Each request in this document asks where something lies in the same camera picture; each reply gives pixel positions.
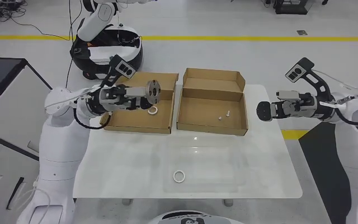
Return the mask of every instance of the cardboard box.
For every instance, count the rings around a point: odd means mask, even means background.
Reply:
[[[130,80],[121,77],[116,84],[126,86],[146,86],[149,80],[157,80],[161,85],[161,100],[156,107],[156,115],[148,114],[148,110],[117,110],[105,127],[105,130],[120,130],[124,132],[144,132],[170,134],[172,131],[175,84],[178,74],[137,72]],[[101,119],[103,124],[108,118],[105,114]]]
[[[177,129],[245,135],[248,121],[244,87],[245,79],[239,72],[187,68]]]

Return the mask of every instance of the clear plastic tray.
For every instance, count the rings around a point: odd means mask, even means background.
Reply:
[[[236,136],[168,137],[163,144],[165,192],[237,192],[240,178],[240,149]],[[177,183],[173,174],[185,173]]]

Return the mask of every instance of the white table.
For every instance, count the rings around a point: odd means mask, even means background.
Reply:
[[[181,85],[177,85],[172,134],[144,134],[92,130],[86,155],[79,166],[73,189],[74,198],[300,198],[302,189],[276,120],[262,122],[256,115],[260,101],[269,101],[261,85],[247,85],[249,130],[237,141],[239,166],[235,190],[168,190],[165,151],[158,144],[173,137],[210,137],[225,135],[176,130],[176,112]],[[92,119],[97,126],[99,118]]]

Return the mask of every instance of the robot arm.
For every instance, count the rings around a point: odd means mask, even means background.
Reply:
[[[83,0],[85,9],[92,12],[84,19],[81,27],[77,31],[78,37],[83,41],[93,40],[112,20],[116,12],[121,12],[118,3],[145,4],[156,0]]]
[[[279,102],[260,102],[256,113],[260,120],[271,121],[273,118],[282,119],[288,117],[318,118],[324,122],[337,122],[345,119],[345,103],[355,99],[355,96],[346,96],[339,93],[331,93],[327,83],[312,71],[314,64],[307,58],[302,58],[285,75],[291,82],[299,79],[307,81],[317,91],[314,96],[307,92],[300,94],[297,91],[278,91],[276,96]]]
[[[110,72],[100,85],[70,92],[55,88],[47,96],[49,115],[40,137],[40,173],[34,196],[19,216],[18,224],[72,224],[72,197],[78,166],[87,150],[90,119],[114,110],[149,109],[159,102],[161,87],[156,80],[146,87],[114,85],[120,76],[131,78],[135,69],[118,55],[111,58]]]

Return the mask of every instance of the yellow floor stripe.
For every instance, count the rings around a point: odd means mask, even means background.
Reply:
[[[281,130],[285,140],[299,140],[309,130]]]
[[[179,41],[358,41],[358,36],[338,37],[338,36],[143,36],[143,40],[179,40]]]
[[[0,40],[63,40],[46,35],[0,35]],[[358,36],[142,36],[143,40],[265,41],[265,42],[357,42]]]

